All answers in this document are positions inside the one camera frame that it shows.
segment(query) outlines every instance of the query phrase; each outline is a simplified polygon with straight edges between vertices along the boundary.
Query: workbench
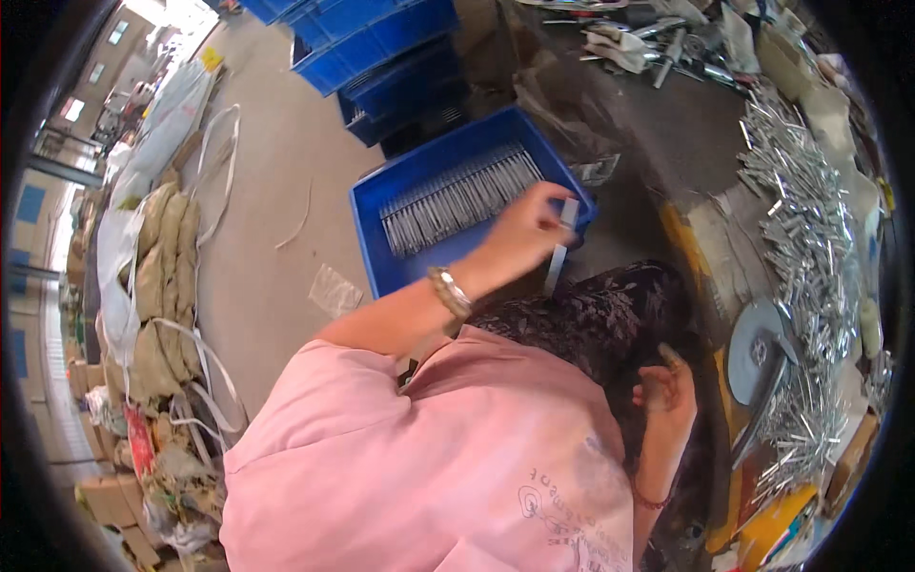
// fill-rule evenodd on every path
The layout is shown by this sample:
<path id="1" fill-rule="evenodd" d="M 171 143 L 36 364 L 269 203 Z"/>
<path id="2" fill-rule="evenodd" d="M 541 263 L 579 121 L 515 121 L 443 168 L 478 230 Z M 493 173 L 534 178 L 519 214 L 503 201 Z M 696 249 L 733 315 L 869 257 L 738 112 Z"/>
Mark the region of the workbench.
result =
<path id="1" fill-rule="evenodd" d="M 624 142 L 622 154 L 638 165 L 676 262 L 691 275 L 698 330 L 706 346 L 706 359 L 694 372 L 697 400 L 700 414 L 705 408 L 715 426 L 705 546 L 717 552 L 727 546 L 754 483 L 754 475 L 745 478 L 741 469 L 730 469 L 730 445 L 749 410 L 727 386 L 727 344 L 740 310 L 755 297 L 772 298 L 777 284 L 760 255 L 766 247 L 759 222 L 771 205 L 737 178 L 737 155 L 747 151 L 738 123 L 745 99 L 714 81 L 675 72 L 660 89 L 651 86 L 649 70 L 611 74 L 601 61 L 579 60 L 585 43 L 579 26 L 544 25 L 554 16 L 513 0 L 501 0 L 500 8 L 516 55 L 519 33 L 533 36 L 560 60 L 582 97 L 606 114 L 615 133 L 600 135 Z"/>

